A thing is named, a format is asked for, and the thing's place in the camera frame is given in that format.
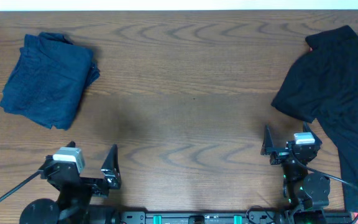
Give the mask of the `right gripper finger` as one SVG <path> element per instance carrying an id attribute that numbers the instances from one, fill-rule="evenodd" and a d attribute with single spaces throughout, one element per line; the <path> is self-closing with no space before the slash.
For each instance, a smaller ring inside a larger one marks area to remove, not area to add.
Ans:
<path id="1" fill-rule="evenodd" d="M 317 137 L 317 135 L 311 130 L 311 128 L 309 127 L 308 123 L 306 121 L 303 122 L 303 132 L 304 133 L 311 133 L 315 139 L 315 143 L 320 143 L 321 140 L 319 137 Z"/>
<path id="2" fill-rule="evenodd" d="M 270 133 L 269 126 L 266 124 L 264 127 L 264 140 L 262 143 L 262 148 L 260 154 L 265 155 L 271 155 L 275 151 L 275 147 L 273 144 L 272 136 Z"/>

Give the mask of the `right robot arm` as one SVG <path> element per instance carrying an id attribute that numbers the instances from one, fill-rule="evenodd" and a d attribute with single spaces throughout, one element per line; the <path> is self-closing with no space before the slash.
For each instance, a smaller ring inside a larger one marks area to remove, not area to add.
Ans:
<path id="1" fill-rule="evenodd" d="M 318 172 L 308 172 L 307 164 L 320 150 L 322 142 L 307 123 L 303 131 L 285 147 L 275 147 L 268 126 L 264 128 L 261 155 L 270 157 L 271 165 L 283 169 L 283 196 L 289 209 L 274 215 L 274 223 L 326 223 L 323 208 L 329 205 L 330 179 Z"/>

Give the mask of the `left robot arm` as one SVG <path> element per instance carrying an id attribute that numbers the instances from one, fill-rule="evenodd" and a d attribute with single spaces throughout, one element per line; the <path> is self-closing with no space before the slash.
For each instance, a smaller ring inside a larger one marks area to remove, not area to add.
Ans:
<path id="1" fill-rule="evenodd" d="M 111 190 L 121 188 L 117 146 L 112 145 L 101 166 L 103 178 L 82 177 L 84 168 L 82 150 L 73 141 L 48 155 L 39 168 L 39 175 L 59 191 L 58 199 L 41 198 L 31 202 L 22 211 L 19 222 L 120 223 L 121 215 L 115 208 L 90 204 L 93 197 L 107 198 Z"/>

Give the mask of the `navy blue shorts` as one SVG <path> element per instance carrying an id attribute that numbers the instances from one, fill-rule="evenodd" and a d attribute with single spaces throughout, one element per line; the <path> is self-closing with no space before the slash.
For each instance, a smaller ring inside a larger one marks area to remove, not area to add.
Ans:
<path id="1" fill-rule="evenodd" d="M 2 91 L 0 107 L 48 129 L 71 127 L 94 52 L 63 34 L 27 34 Z"/>

